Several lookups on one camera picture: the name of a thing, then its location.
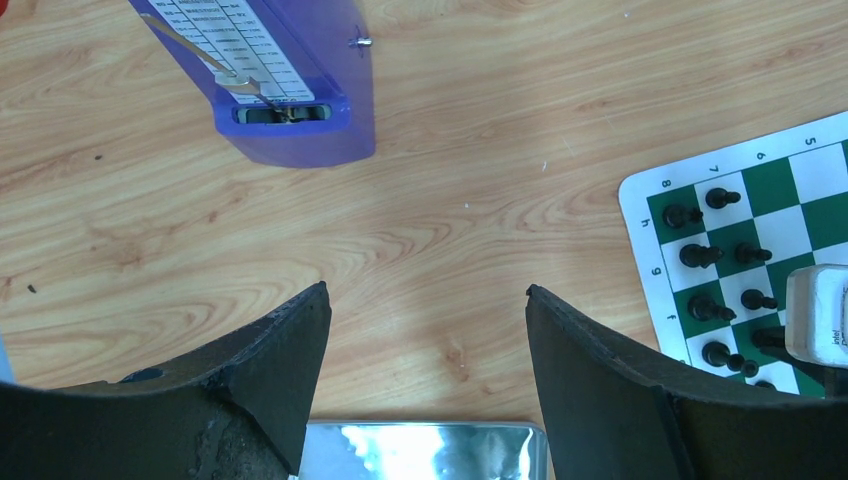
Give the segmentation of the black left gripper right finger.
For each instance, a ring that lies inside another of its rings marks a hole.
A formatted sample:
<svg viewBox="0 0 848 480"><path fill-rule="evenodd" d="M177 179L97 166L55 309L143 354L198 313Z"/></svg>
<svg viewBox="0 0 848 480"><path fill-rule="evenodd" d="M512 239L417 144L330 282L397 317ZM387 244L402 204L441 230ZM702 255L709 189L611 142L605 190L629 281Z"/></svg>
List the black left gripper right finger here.
<svg viewBox="0 0 848 480"><path fill-rule="evenodd" d="M533 373L560 479L843 479L847 379L824 398L671 359L527 289Z"/></svg>

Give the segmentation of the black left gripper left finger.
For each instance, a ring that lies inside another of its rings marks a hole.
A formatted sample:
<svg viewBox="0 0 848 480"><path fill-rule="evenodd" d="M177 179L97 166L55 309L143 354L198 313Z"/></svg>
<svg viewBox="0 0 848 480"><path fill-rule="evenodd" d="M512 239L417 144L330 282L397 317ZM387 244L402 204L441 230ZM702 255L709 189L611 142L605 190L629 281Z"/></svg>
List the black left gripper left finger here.
<svg viewBox="0 0 848 480"><path fill-rule="evenodd" d="M114 383L3 383L1 475L296 476L331 317L318 282L237 330Z"/></svg>

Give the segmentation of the green white chess board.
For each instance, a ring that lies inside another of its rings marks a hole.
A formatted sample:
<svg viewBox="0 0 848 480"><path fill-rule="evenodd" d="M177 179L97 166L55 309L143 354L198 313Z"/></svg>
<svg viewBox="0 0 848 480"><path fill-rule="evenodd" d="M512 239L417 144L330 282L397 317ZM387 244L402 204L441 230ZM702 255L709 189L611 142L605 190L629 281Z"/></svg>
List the green white chess board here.
<svg viewBox="0 0 848 480"><path fill-rule="evenodd" d="M761 352L796 270L847 261L847 116L633 174L618 201L660 351L716 376L823 397Z"/></svg>

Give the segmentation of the black chess rook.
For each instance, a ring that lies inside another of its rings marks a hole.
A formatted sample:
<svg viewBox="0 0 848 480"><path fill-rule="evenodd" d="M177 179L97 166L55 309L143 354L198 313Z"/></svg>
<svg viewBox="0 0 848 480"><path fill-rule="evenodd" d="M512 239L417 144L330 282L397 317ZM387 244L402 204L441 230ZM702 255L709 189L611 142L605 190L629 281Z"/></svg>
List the black chess rook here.
<svg viewBox="0 0 848 480"><path fill-rule="evenodd" d="M662 212L663 223L671 229L682 229L690 224L699 224L703 221L703 211L696 206L686 206L673 203L666 206Z"/></svg>

